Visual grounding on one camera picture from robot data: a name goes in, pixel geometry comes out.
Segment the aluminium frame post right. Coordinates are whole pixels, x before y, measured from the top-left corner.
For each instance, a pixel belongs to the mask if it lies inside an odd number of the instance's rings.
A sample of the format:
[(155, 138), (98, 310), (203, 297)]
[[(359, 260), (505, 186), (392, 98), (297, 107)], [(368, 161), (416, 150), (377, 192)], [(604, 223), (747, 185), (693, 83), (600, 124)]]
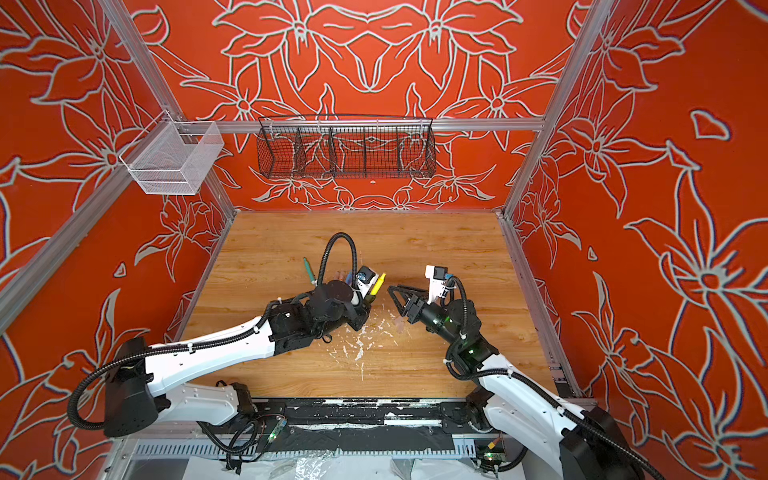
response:
[(557, 122), (565, 110), (569, 95), (574, 90), (578, 76), (586, 64), (587, 57), (613, 5), (614, 1), (612, 0), (592, 2), (585, 23), (572, 46), (560, 80), (548, 104), (543, 118), (543, 126), (536, 134), (521, 167), (518, 169), (514, 184), (501, 210), (501, 217), (504, 220), (510, 221), (512, 219), (517, 205), (522, 199), (526, 185), (533, 177), (534, 170), (541, 160), (544, 148), (554, 134)]

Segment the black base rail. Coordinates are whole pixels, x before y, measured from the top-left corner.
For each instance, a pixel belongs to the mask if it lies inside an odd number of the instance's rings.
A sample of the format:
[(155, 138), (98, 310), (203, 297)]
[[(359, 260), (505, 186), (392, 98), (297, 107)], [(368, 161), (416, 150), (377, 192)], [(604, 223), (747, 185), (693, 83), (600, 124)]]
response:
[(522, 445), (484, 424), (463, 398), (255, 398), (256, 431), (286, 426), (269, 453), (473, 457), (518, 454)]

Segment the green pen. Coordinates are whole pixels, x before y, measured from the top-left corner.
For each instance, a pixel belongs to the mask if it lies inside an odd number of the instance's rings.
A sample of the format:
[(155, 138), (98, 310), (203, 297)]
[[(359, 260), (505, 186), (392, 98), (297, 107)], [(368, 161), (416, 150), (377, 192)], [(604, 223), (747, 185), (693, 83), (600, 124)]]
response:
[(314, 269), (312, 268), (312, 265), (311, 265), (310, 261), (306, 257), (303, 258), (303, 265), (304, 265), (304, 268), (305, 268), (305, 271), (307, 273), (307, 276), (308, 276), (308, 279), (309, 279), (310, 283), (313, 286), (316, 286), (317, 285), (317, 278), (316, 278)]

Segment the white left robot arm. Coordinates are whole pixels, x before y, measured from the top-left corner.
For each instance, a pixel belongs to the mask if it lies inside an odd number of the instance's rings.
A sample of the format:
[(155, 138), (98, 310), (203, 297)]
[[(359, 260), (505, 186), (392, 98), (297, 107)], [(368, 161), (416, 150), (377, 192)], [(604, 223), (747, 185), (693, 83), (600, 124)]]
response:
[(232, 384), (196, 385), (199, 377), (237, 364), (269, 359), (329, 343), (343, 325), (359, 331), (366, 324), (384, 275), (358, 263), (351, 247), (350, 280), (326, 280), (335, 244), (353, 245), (344, 232), (331, 236), (313, 290), (273, 300), (249, 321), (187, 341), (149, 345), (143, 337), (126, 341), (115, 358), (89, 373), (73, 390), (67, 417), (77, 429), (118, 438), (160, 421), (222, 425), (250, 415), (249, 390)]

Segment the yellow pen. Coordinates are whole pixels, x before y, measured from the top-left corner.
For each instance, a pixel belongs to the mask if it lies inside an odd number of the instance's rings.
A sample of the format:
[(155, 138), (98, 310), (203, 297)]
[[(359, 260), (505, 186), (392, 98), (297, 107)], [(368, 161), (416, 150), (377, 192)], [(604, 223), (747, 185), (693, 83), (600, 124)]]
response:
[(370, 294), (371, 296), (376, 296), (376, 295), (378, 294), (379, 290), (381, 289), (381, 287), (382, 287), (382, 285), (383, 285), (383, 283), (384, 283), (384, 280), (385, 280), (385, 278), (386, 278), (386, 274), (385, 274), (385, 273), (382, 273), (382, 274), (381, 274), (381, 275), (378, 277), (378, 279), (377, 279), (377, 281), (375, 282), (374, 286), (373, 286), (373, 287), (372, 287), (372, 289), (369, 291), (369, 294)]

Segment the white mesh basket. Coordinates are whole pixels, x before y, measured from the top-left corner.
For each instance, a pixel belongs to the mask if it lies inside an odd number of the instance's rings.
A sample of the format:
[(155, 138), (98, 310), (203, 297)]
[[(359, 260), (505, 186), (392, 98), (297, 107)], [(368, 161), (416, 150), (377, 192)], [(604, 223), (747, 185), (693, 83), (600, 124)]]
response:
[(204, 122), (201, 133), (182, 133), (175, 122), (156, 125), (119, 160), (148, 195), (194, 195), (224, 147), (218, 126)]

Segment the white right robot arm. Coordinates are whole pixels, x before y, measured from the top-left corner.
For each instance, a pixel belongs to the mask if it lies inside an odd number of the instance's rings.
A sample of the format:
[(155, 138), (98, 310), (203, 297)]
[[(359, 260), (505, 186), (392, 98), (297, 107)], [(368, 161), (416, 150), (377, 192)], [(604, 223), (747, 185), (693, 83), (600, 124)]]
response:
[(476, 384), (488, 425), (519, 442), (558, 479), (659, 479), (606, 411), (587, 410), (544, 388), (514, 366), (481, 333), (482, 322), (461, 280), (432, 280), (427, 290), (389, 287), (401, 317), (448, 344), (444, 364)]

